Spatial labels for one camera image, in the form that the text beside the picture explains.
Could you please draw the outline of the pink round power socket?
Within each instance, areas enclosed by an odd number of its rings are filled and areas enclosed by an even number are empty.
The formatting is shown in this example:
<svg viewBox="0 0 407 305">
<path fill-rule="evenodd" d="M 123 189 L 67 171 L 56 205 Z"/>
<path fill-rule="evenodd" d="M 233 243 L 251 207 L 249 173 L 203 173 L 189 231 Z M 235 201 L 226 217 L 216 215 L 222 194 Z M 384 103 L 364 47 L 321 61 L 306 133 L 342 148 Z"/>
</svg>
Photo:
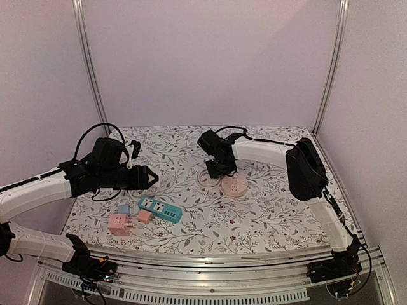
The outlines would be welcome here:
<svg viewBox="0 0 407 305">
<path fill-rule="evenodd" d="M 221 179 L 221 189 L 227 196 L 241 197 L 248 189 L 247 178 L 242 173 L 235 173 L 232 177 L 223 177 Z"/>
</svg>

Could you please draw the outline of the orange usb charger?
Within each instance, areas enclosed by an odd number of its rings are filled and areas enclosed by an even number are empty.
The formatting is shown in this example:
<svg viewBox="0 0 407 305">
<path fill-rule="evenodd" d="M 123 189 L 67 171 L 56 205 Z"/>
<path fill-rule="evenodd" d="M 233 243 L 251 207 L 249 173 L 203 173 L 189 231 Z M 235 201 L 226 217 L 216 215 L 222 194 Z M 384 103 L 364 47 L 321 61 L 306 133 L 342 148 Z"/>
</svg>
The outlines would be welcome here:
<svg viewBox="0 0 407 305">
<path fill-rule="evenodd" d="M 144 224 L 147 224 L 148 222 L 153 220 L 154 217 L 155 216 L 153 215 L 153 213 L 147 210 L 140 210 L 140 212 L 137 214 L 137 220 Z"/>
</svg>

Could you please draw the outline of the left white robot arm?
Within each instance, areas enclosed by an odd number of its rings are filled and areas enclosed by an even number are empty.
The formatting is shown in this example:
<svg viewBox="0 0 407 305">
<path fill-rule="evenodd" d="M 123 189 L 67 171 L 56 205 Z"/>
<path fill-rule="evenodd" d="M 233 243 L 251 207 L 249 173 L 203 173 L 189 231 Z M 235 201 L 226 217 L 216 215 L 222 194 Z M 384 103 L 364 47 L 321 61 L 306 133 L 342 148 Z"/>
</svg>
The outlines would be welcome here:
<svg viewBox="0 0 407 305">
<path fill-rule="evenodd" d="M 107 137 L 96 140 L 85 157 L 74 157 L 48 172 L 1 188 L 1 255 L 30 255 L 68 262 L 81 276 L 90 275 L 94 261 L 75 235 L 54 235 L 27 229 L 12 218 L 54 201 L 77 198 L 100 189 L 146 190 L 158 175 L 146 165 L 133 165 L 141 145 Z"/>
</svg>

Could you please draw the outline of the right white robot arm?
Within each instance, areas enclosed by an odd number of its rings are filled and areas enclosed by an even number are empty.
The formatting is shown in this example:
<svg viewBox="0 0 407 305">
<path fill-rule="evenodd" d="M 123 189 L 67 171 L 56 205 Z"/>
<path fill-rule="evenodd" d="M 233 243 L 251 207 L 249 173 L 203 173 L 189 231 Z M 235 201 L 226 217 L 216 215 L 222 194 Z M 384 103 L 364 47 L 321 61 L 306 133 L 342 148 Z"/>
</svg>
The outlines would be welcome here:
<svg viewBox="0 0 407 305">
<path fill-rule="evenodd" d="M 328 237 L 333 257 L 329 272 L 342 277 L 352 269 L 360 243 L 357 235 L 346 225 L 343 211 L 329 190 L 329 179 L 321 158 L 306 137 L 295 143 L 250 137 L 245 128 L 222 138 L 217 131 L 207 130 L 197 144 L 211 157 L 206 162 L 213 178 L 233 176 L 238 160 L 256 161 L 279 166 L 286 170 L 289 191 L 304 202 L 316 216 Z"/>
</svg>

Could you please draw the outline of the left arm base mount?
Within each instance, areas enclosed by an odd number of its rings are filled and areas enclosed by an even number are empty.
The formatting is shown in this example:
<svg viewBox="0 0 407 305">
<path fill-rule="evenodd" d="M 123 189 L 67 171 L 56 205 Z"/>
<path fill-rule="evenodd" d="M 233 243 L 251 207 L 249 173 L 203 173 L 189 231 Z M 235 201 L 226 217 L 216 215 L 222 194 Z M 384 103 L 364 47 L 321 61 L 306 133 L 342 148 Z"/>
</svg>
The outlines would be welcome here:
<svg viewBox="0 0 407 305">
<path fill-rule="evenodd" d="M 74 255 L 69 262 L 62 263 L 62 270 L 66 273 L 81 276 L 92 281 L 110 281 L 115 277 L 118 265 L 110 261 L 108 256 L 101 259 L 92 258 L 85 243 L 76 235 L 66 234 L 72 243 Z"/>
</svg>

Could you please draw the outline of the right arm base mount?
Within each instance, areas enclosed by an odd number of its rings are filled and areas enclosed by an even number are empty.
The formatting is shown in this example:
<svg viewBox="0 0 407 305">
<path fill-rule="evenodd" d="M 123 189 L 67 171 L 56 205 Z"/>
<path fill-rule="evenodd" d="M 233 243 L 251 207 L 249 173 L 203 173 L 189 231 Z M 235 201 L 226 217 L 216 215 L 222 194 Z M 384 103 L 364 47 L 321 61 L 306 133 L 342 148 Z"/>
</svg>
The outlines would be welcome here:
<svg viewBox="0 0 407 305">
<path fill-rule="evenodd" d="M 359 240 L 354 239 L 346 251 L 331 251 L 332 258 L 307 264 L 306 276 L 312 283 L 334 280 L 362 271 L 358 252 L 362 248 Z"/>
</svg>

